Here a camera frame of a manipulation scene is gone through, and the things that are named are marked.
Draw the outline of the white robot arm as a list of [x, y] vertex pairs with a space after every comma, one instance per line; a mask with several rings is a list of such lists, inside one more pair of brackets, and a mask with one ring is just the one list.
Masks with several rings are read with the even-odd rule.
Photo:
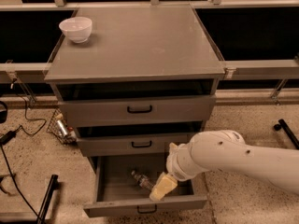
[[295, 149], [250, 146], [232, 130], [200, 132], [186, 144], [169, 145], [166, 171], [159, 176], [149, 198], [160, 201], [178, 182], [215, 170], [250, 176], [298, 194], [298, 163], [299, 151]]

